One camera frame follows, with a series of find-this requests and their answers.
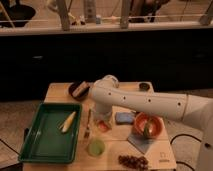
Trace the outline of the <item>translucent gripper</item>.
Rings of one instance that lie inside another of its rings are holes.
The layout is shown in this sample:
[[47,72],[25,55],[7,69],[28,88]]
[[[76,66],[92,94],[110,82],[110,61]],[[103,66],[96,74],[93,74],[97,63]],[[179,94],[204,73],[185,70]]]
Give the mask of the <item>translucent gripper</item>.
[[109,122],[112,116],[112,109],[111,108],[99,108],[95,106],[92,109],[93,119],[96,122],[104,121]]

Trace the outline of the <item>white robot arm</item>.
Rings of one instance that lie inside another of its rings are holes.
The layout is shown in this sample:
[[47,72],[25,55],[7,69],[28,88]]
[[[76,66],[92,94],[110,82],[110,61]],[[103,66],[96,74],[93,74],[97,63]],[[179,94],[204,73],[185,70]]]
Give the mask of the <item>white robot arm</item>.
[[97,113],[108,114],[113,106],[157,115],[203,132],[195,171],[213,171],[213,98],[119,89],[115,76],[106,75],[89,90]]

